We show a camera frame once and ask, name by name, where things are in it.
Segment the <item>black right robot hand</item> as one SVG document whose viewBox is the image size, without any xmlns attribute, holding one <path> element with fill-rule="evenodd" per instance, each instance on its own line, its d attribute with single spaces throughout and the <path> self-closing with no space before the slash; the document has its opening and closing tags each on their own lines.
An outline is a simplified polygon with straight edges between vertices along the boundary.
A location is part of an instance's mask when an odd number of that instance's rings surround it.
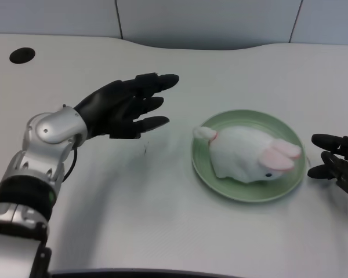
<svg viewBox="0 0 348 278">
<path fill-rule="evenodd" d="M 336 185 L 348 194 L 348 136 L 313 134 L 311 141 L 323 149 L 322 165 L 312 167 L 307 175 L 317 180 L 336 179 Z"/>
</svg>

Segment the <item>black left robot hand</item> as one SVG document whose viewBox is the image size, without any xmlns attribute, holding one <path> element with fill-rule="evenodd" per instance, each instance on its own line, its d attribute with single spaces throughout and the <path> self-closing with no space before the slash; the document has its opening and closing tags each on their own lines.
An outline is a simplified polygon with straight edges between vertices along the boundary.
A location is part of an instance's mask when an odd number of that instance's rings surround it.
<svg viewBox="0 0 348 278">
<path fill-rule="evenodd" d="M 178 81 L 175 74 L 149 73 L 111 82 L 88 95 L 74 107 L 86 124 L 87 139 L 104 135 L 112 139 L 138 139 L 143 133 L 169 123 L 165 116 L 138 118 L 158 109 L 164 99 L 155 94 L 174 87 Z"/>
</svg>

